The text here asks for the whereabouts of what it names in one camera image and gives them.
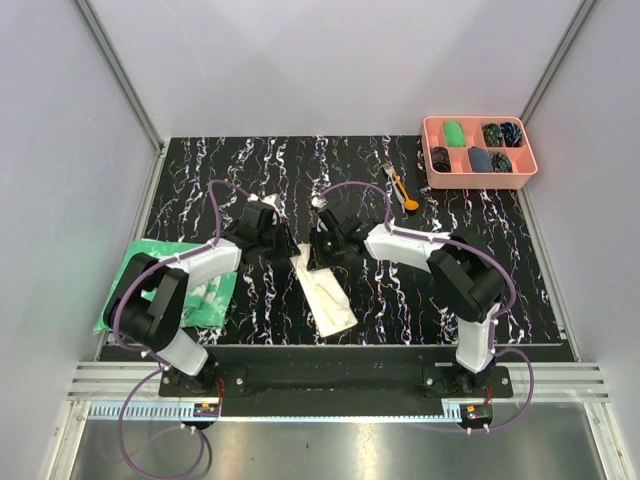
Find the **white cloth napkin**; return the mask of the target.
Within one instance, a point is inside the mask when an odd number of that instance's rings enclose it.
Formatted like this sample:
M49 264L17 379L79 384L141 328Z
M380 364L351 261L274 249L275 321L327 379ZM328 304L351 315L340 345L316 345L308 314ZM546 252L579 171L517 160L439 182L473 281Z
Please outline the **white cloth napkin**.
M318 334L322 338L357 325L349 299L328 268L312 271L308 266L310 246L298 244L299 254L291 258L298 281L309 304Z

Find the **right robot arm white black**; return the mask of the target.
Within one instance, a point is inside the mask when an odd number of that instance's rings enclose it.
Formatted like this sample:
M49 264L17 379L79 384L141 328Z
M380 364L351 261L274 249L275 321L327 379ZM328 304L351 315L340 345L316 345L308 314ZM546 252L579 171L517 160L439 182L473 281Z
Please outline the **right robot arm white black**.
M321 199L312 201L318 218L310 233L308 268L331 268L357 258L402 264L429 273L439 298L458 321L454 384L476 396L490 383L495 363L497 319L516 299L506 269L473 232L427 233L400 228L389 219L365 223L356 215L340 215Z

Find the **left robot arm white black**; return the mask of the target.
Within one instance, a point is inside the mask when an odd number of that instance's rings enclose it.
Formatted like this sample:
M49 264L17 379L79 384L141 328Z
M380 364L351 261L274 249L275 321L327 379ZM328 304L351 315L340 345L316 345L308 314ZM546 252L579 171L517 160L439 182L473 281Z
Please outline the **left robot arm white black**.
M180 371L181 384L190 393L208 394L216 372L205 365L205 348L181 328L187 294L250 264L299 255L280 210L277 195L253 195L218 241L162 258L133 255L106 304L104 323Z

